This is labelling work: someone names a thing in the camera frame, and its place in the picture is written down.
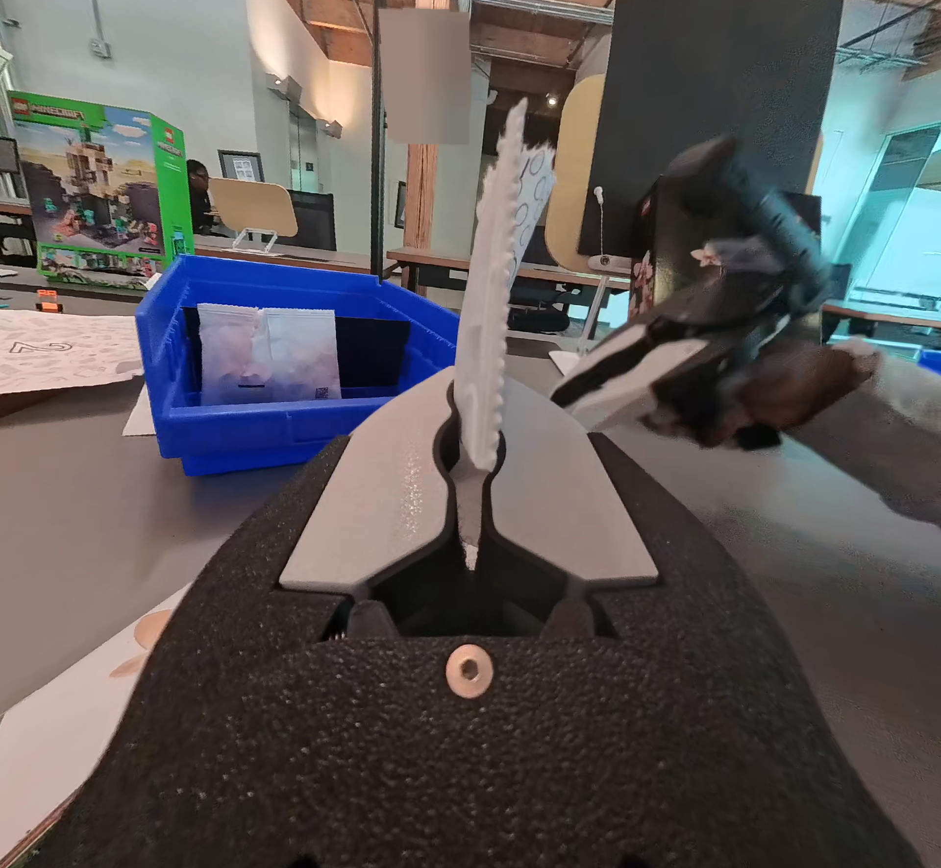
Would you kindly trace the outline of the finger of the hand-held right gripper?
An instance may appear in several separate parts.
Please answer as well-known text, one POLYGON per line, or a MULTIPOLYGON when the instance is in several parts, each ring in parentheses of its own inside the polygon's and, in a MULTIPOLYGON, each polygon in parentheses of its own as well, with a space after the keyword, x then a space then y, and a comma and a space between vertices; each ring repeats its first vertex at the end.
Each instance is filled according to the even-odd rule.
POLYGON ((706 407, 708 347, 700 322, 633 322, 578 359, 550 394, 560 407, 706 407))
POLYGON ((638 419, 656 411, 660 400, 655 386, 668 375, 698 357, 708 346, 698 338, 654 345, 648 339, 632 341, 613 354, 629 368, 603 372, 603 381, 590 386, 570 402, 570 413, 588 430, 605 429, 620 419, 638 419))

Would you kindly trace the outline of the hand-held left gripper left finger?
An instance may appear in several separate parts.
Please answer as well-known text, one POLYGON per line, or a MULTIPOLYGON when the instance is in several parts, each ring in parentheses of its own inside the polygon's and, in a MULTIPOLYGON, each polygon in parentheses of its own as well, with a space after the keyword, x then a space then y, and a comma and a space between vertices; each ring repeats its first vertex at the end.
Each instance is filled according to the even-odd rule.
POLYGON ((349 437, 279 577, 289 591, 367 595, 453 521, 441 453, 453 368, 383 404, 349 437))

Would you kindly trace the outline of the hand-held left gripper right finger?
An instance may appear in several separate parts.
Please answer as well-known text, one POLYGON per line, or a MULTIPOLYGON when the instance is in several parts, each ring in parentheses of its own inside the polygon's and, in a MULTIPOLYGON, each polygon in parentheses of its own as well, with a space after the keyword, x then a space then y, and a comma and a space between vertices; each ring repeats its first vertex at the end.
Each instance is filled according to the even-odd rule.
POLYGON ((654 561, 581 423, 508 379, 501 436, 489 488, 499 540, 559 570, 569 595, 656 583, 654 561))

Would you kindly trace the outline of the white paper bag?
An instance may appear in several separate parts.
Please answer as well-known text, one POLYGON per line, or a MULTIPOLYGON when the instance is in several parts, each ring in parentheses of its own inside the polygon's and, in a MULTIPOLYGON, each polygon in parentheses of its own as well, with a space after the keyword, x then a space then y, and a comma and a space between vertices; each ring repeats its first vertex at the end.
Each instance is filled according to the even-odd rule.
POLYGON ((498 460, 510 291, 556 181, 551 145, 525 142, 527 106, 522 98, 509 111, 483 182, 455 353, 460 451, 451 475, 470 570, 480 545, 485 478, 498 460))
POLYGON ((332 310, 197 306, 201 404, 339 401, 332 310))

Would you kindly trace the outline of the wood-edged office desk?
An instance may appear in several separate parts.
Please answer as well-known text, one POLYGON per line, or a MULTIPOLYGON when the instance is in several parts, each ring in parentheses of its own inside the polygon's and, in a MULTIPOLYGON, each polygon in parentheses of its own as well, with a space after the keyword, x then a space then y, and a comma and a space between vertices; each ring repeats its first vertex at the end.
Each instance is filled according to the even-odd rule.
POLYGON ((199 256, 252 263, 276 263, 313 270, 349 274, 371 274, 368 255, 327 251, 276 243, 270 251, 235 247, 233 240, 216 236, 195 236, 199 256))
MULTIPOLYGON (((441 255, 427 249, 401 246, 385 252, 386 260, 394 264, 391 270, 399 270, 402 287, 411 292, 418 292, 419 288, 433 287, 446 289, 451 281, 465 281, 469 275, 470 260, 449 255, 441 255), (435 268, 444 272, 443 281, 431 278, 422 278, 421 271, 425 268, 435 268)), ((533 281, 551 283, 556 286, 574 286, 580 289, 595 288, 604 277, 594 274, 579 274, 568 271, 557 265, 522 263, 517 269, 515 281, 533 281)))
POLYGON ((940 313, 936 310, 915 310, 880 304, 869 305, 854 301, 831 300, 823 304, 821 312, 847 320, 940 329, 940 313))

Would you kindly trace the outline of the dark toy brick set box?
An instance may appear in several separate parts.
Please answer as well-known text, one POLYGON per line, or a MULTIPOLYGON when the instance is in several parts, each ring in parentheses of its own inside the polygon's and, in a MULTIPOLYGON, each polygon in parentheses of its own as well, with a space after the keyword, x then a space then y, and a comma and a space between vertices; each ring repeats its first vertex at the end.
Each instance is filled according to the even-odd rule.
POLYGON ((643 321, 700 322, 708 341, 783 335, 820 343, 830 289, 817 196, 774 190, 757 210, 715 188, 661 179, 639 204, 634 241, 647 269, 635 279, 643 321))

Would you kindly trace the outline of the white paper scrap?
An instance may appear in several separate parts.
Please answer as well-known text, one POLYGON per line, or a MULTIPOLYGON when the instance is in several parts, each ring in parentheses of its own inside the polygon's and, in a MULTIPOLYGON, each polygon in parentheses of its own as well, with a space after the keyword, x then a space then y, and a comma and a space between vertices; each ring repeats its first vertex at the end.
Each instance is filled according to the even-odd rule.
POLYGON ((149 392, 143 387, 123 428, 123 437, 156 436, 149 392))

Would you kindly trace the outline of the black vertical pole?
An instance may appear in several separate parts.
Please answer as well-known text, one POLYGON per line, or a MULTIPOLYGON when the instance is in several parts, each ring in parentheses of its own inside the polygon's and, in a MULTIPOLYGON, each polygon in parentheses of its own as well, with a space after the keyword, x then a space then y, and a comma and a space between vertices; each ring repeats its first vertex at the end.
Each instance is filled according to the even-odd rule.
POLYGON ((372 0, 371 6, 370 270, 378 278, 382 278, 384 273, 386 136, 379 20, 380 12, 387 7, 387 4, 388 0, 372 0))

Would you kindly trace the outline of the tan board on clear stand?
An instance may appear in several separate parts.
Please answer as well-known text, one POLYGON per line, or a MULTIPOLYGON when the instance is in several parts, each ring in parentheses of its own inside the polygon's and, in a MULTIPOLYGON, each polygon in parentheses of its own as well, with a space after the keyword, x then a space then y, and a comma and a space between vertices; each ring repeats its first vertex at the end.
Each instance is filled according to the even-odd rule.
POLYGON ((297 216, 288 191, 268 182, 209 179, 209 197, 221 224, 235 233, 231 250, 269 255, 282 238, 297 235, 297 216))

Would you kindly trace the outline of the crumpled white paper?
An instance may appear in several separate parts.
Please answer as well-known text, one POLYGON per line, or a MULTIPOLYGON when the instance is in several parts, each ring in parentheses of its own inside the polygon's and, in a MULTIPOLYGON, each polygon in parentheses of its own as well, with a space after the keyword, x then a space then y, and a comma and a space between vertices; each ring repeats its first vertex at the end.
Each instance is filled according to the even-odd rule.
POLYGON ((143 373, 131 316, 2 311, 3 396, 102 386, 143 373))

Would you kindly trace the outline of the orchid picture instruction booklet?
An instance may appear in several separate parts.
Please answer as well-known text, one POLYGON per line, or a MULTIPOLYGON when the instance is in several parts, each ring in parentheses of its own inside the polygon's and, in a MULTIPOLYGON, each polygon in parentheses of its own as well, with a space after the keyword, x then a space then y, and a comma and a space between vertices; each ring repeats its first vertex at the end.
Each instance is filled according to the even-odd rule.
POLYGON ((19 861, 88 780, 188 590, 171 594, 3 715, 2 866, 19 861))

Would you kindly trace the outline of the metal lift door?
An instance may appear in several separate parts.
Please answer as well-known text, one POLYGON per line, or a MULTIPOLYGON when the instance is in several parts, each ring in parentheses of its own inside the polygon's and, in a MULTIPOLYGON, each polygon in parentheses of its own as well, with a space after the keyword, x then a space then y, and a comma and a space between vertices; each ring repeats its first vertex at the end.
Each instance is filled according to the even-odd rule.
POLYGON ((320 193, 318 122, 299 104, 289 105, 288 144, 290 188, 302 193, 320 193))

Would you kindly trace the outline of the green toy set box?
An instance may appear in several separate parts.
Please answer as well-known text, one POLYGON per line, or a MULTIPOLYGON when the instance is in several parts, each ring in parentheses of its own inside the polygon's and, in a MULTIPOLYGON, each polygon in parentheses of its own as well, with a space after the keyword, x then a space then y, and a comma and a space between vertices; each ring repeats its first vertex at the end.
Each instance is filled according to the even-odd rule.
POLYGON ((143 290, 194 254, 182 129, 143 110, 24 90, 8 100, 39 274, 143 290))

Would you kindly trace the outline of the black panel with tan frame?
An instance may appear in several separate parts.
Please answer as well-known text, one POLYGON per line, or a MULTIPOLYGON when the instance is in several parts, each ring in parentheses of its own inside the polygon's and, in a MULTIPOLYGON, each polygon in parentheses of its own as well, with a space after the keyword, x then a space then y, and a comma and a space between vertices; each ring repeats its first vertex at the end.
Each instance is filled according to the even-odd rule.
POLYGON ((604 73, 563 106, 545 241, 587 273, 689 146, 733 136, 779 189, 810 184, 843 0, 616 0, 604 73))

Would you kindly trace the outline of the wooden post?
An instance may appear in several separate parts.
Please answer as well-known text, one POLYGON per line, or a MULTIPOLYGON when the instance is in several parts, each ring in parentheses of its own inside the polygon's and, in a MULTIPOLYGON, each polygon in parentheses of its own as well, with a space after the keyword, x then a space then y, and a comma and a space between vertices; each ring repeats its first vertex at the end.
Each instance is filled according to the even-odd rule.
MULTIPOLYGON (((452 0, 415 0, 419 9, 449 10, 452 0)), ((438 171, 436 145, 410 144, 407 148, 404 245, 429 249, 438 171)))

